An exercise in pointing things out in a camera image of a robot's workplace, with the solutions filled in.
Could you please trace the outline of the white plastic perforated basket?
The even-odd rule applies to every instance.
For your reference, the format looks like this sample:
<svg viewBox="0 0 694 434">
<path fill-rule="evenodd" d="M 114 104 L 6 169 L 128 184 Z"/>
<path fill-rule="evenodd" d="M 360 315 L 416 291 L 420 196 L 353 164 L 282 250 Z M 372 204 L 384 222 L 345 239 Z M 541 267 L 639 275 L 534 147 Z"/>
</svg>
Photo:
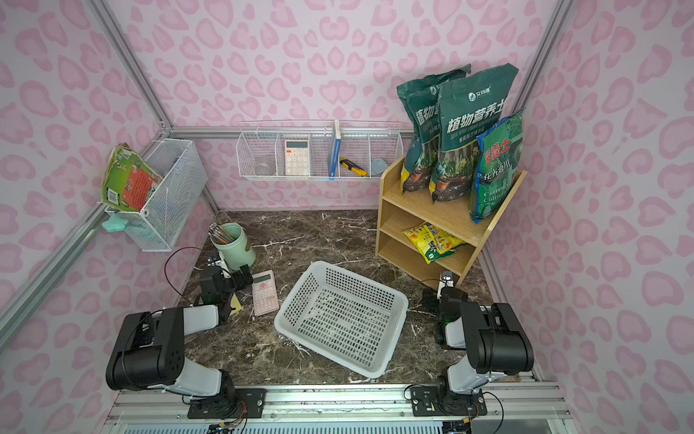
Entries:
<svg viewBox="0 0 694 434">
<path fill-rule="evenodd" d="M 370 379 L 392 359 L 408 298 L 325 261 L 301 275 L 275 316 L 282 336 Z"/>
</svg>

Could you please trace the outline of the light green blue soil bag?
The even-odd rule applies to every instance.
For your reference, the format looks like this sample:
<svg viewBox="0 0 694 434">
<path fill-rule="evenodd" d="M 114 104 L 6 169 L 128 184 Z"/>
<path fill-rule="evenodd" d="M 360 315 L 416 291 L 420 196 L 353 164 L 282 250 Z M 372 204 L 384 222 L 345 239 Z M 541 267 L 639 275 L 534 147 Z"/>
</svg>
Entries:
<svg viewBox="0 0 694 434">
<path fill-rule="evenodd" d="M 524 109 L 500 119 L 477 137 L 481 156 L 470 195 L 470 216 L 478 224 L 492 215 L 513 186 L 523 150 Z"/>
</svg>

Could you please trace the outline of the dark green soil bag front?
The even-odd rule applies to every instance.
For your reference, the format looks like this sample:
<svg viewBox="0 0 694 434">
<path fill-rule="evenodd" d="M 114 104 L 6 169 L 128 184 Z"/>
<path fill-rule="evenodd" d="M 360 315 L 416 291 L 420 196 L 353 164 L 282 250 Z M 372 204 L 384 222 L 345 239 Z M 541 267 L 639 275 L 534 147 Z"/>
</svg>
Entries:
<svg viewBox="0 0 694 434">
<path fill-rule="evenodd" d="M 511 63 L 447 81 L 438 96 L 437 164 L 429 183 L 433 202 L 468 195 L 481 157 L 477 137 L 501 118 L 519 69 Z"/>
</svg>

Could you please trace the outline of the dark green soil bag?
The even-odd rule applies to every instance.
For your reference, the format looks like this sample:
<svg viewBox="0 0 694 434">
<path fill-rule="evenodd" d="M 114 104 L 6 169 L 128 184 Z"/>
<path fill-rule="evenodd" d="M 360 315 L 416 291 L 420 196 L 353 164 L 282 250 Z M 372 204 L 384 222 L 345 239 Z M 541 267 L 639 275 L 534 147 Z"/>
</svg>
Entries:
<svg viewBox="0 0 694 434">
<path fill-rule="evenodd" d="M 471 69 L 471 65 L 468 64 L 449 72 L 431 74 L 421 79 L 408 81 L 397 87 L 399 99 L 414 129 L 412 144 L 400 173 L 399 185 L 403 193 L 428 187 L 437 164 L 439 149 L 440 88 L 445 82 L 465 78 Z"/>
<path fill-rule="evenodd" d="M 447 81 L 438 96 L 437 164 L 429 183 L 433 202 L 468 195 L 481 157 L 477 137 L 501 118 L 519 69 L 511 63 Z"/>
</svg>

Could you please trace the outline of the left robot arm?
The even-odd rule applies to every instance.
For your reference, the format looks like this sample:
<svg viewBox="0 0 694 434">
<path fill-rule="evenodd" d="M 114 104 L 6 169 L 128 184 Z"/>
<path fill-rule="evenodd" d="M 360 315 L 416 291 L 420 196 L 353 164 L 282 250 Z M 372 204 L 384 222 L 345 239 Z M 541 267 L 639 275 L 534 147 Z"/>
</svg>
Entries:
<svg viewBox="0 0 694 434">
<path fill-rule="evenodd" d="M 237 404 L 231 375 L 185 356 L 185 338 L 227 322 L 236 291 L 253 283 L 250 268 L 202 271 L 202 303 L 126 316 L 108 361 L 105 379 L 113 391 L 165 390 L 188 396 L 202 410 Z"/>
</svg>

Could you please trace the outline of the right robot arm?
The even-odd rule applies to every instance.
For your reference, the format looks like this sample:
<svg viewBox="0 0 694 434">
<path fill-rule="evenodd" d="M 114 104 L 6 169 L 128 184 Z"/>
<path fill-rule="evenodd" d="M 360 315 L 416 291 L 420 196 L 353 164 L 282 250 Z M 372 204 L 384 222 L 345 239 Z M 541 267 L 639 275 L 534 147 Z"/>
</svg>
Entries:
<svg viewBox="0 0 694 434">
<path fill-rule="evenodd" d="M 439 378 L 440 397 L 471 397 L 488 383 L 533 369 L 531 341 L 510 304 L 481 305 L 448 286 L 437 299 L 437 343 L 464 352 Z"/>
</svg>

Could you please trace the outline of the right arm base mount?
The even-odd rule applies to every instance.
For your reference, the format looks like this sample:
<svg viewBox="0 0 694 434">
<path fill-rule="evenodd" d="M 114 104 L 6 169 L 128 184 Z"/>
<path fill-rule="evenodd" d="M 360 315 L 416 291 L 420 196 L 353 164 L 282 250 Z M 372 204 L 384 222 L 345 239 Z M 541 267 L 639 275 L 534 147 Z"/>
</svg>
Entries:
<svg viewBox="0 0 694 434">
<path fill-rule="evenodd" d="M 434 385 L 411 384 L 403 391 L 415 417 L 455 416 L 474 419 L 487 415 L 481 394 L 456 394 Z"/>
</svg>

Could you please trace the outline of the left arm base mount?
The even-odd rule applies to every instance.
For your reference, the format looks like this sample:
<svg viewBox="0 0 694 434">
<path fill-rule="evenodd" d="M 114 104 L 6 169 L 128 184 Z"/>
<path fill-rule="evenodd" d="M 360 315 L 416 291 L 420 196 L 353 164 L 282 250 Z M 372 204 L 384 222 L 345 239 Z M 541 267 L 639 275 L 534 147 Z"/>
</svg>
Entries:
<svg viewBox="0 0 694 434">
<path fill-rule="evenodd" d="M 263 414 L 267 389 L 241 388 L 231 396 L 221 393 L 213 397 L 192 399 L 187 418 L 189 420 L 260 419 Z"/>
</svg>

